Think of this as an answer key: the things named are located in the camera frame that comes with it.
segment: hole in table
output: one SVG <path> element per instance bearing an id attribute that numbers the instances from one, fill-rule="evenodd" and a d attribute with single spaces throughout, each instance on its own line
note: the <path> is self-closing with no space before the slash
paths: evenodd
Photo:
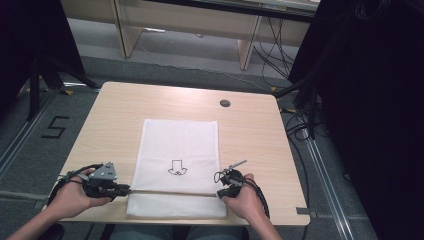
<path id="1" fill-rule="evenodd" d="M 219 102 L 219 104 L 221 104 L 221 106 L 223 106 L 223 107 L 229 107 L 229 106 L 231 106 L 231 102 L 228 101 L 228 100 L 226 100 L 226 99 L 221 100 Z"/>

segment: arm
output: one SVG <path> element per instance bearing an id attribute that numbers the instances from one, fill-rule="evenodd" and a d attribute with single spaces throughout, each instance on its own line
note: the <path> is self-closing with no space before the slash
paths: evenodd
<path id="1" fill-rule="evenodd" d="M 245 177 L 254 179 L 251 173 Z M 243 184 L 236 198 L 223 197 L 222 199 L 238 217 L 246 219 L 260 239 L 282 239 L 271 220 L 265 215 L 262 203 L 251 186 Z"/>
<path id="2" fill-rule="evenodd" d="M 81 182 L 79 177 L 74 177 L 72 180 Z M 70 182 L 59 190 L 53 202 L 44 211 L 19 228 L 7 240 L 37 239 L 56 221 L 75 217 L 88 208 L 105 205 L 110 200 L 110 198 L 89 198 L 85 195 L 81 184 Z"/>

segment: printed number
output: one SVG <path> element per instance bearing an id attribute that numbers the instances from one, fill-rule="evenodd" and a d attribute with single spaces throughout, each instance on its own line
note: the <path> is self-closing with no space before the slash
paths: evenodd
<path id="1" fill-rule="evenodd" d="M 52 136 L 52 135 L 41 135 L 41 138 L 59 139 L 62 136 L 62 133 L 63 133 L 63 131 L 65 131 L 66 128 L 53 126 L 53 124 L 55 123 L 56 119 L 69 119 L 69 117 L 55 116 L 53 118 L 53 120 L 50 122 L 50 125 L 49 125 L 49 127 L 47 129 L 58 129 L 59 130 L 59 134 L 56 135 L 56 136 Z"/>

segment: human hand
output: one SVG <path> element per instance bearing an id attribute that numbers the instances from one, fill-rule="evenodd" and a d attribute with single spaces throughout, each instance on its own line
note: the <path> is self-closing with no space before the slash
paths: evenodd
<path id="1" fill-rule="evenodd" d="M 81 172 L 81 174 L 88 175 L 93 171 L 93 169 L 88 169 Z M 91 207 L 103 206 L 112 200 L 108 197 L 87 197 L 82 188 L 82 179 L 75 176 L 72 178 L 72 181 L 75 182 L 65 184 L 59 190 L 50 205 L 45 209 L 45 211 L 50 212 L 57 220 L 75 217 Z"/>
<path id="2" fill-rule="evenodd" d="M 254 176 L 251 173 L 246 174 L 244 177 L 254 180 Z M 236 198 L 224 196 L 222 200 L 238 217 L 247 221 L 262 217 L 262 215 L 265 216 L 264 207 L 256 195 L 256 191 L 248 184 L 243 184 Z"/>

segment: gray carpet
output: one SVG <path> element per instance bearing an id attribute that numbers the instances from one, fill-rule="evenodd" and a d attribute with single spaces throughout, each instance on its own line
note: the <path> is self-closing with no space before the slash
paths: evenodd
<path id="1" fill-rule="evenodd" d="M 96 59 L 83 57 L 87 76 L 102 84 L 105 81 L 123 81 L 132 83 L 146 83 L 156 85 L 181 86 L 192 88 L 206 88 L 240 92 L 270 93 L 270 85 L 260 76 L 231 75 L 241 79 L 235 80 L 223 74 L 209 73 L 198 70 L 183 70 L 173 67 L 161 67 L 152 64 L 134 63 L 117 60 Z M 75 80 L 67 75 L 62 76 L 65 81 Z M 268 79 L 272 84 L 288 86 L 288 82 L 279 79 Z M 55 183 L 78 133 L 86 119 L 97 93 L 86 91 L 85 87 L 73 88 L 72 95 L 58 94 L 47 108 L 45 115 L 39 122 L 17 159 L 1 179 L 0 190 L 15 193 L 30 193 L 35 196 L 47 196 Z M 292 93 L 278 101 L 280 107 L 291 107 Z M 4 151 L 8 142 L 24 124 L 27 114 L 28 96 L 22 96 L 13 106 L 7 119 L 0 125 L 1 151 Z M 54 126 L 65 128 L 60 137 L 58 129 L 49 129 L 53 119 Z M 284 123 L 287 123 L 292 114 L 282 114 Z M 317 143 L 325 160 L 327 170 L 333 185 L 340 197 L 344 210 L 357 239 L 377 239 L 366 214 L 356 196 L 355 190 L 348 180 L 343 178 L 343 164 L 340 161 L 331 138 L 326 132 L 325 125 L 316 129 Z M 316 217 L 312 218 L 307 227 L 306 239 L 340 239 L 339 232 L 332 218 L 325 194 L 317 177 L 315 167 L 303 141 L 294 139 L 295 146 L 305 164 L 309 187 L 306 186 L 305 170 L 295 146 L 292 153 L 298 170 L 303 192 L 309 194 L 309 206 Z M 34 206 L 34 200 L 11 200 L 2 197 L 0 205 L 0 239 L 15 231 L 31 216 L 40 211 L 40 206 Z M 104 225 L 90 223 L 66 223 L 65 239 L 99 239 Z M 278 227 L 284 239 L 302 239 L 304 227 Z M 256 233 L 249 228 L 251 239 L 258 239 Z"/>

